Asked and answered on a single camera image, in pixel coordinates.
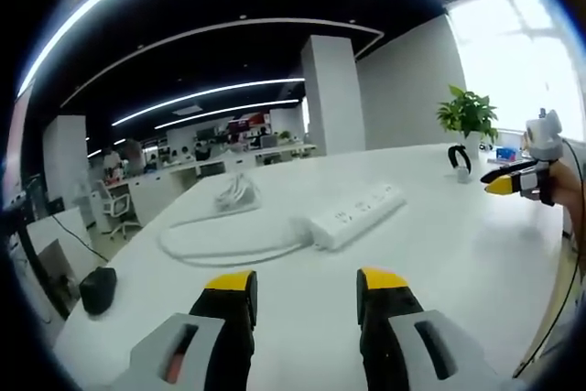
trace office desk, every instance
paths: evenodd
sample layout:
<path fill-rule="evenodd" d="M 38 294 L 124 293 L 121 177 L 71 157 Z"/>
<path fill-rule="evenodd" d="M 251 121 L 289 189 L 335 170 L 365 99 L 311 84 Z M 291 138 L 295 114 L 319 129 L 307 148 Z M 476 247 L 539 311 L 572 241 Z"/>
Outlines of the office desk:
<path fill-rule="evenodd" d="M 365 390 L 356 323 L 356 270 L 378 266 L 405 277 L 420 303 L 463 327 L 487 361 L 510 375 L 548 305 L 560 249 L 562 210 L 484 192 L 489 166 L 456 183 L 448 146 L 393 148 L 315 157 L 249 171 L 262 193 L 255 212 L 196 223 L 168 239 L 176 250 L 241 249 L 281 243 L 292 214 L 320 212 L 368 183 L 396 184 L 407 205 L 337 254 L 306 249 L 258 272 L 258 325 L 248 389 Z M 183 265 L 163 255 L 156 236 L 210 211 L 228 175 L 179 197 L 110 263 L 114 304 L 99 319 L 83 308 L 66 322 L 55 353 L 81 386 L 110 383 L 132 347 L 172 313 L 187 313 L 204 285 L 229 272 Z"/>

